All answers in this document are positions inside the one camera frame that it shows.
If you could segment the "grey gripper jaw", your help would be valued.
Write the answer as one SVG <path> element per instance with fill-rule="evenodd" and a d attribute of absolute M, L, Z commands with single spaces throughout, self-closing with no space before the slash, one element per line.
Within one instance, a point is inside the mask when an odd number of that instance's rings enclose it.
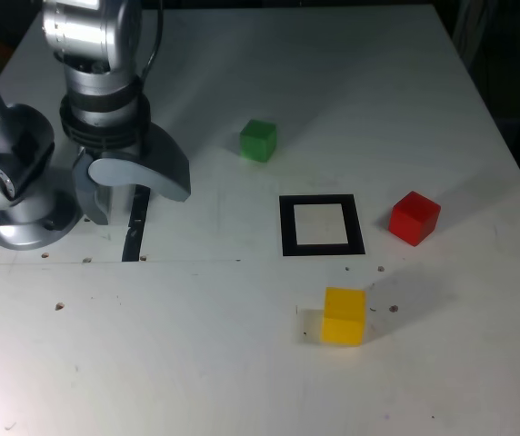
<path fill-rule="evenodd" d="M 96 183 L 88 172 L 94 160 L 84 151 L 75 159 L 72 177 L 78 205 L 83 215 L 97 225 L 121 224 L 123 215 L 130 213 L 134 188 Z"/>
<path fill-rule="evenodd" d="M 141 146 L 140 155 L 102 153 L 90 164 L 90 177 L 103 186 L 141 185 L 167 199 L 186 201 L 191 195 L 190 167 L 176 141 L 150 123 Z"/>

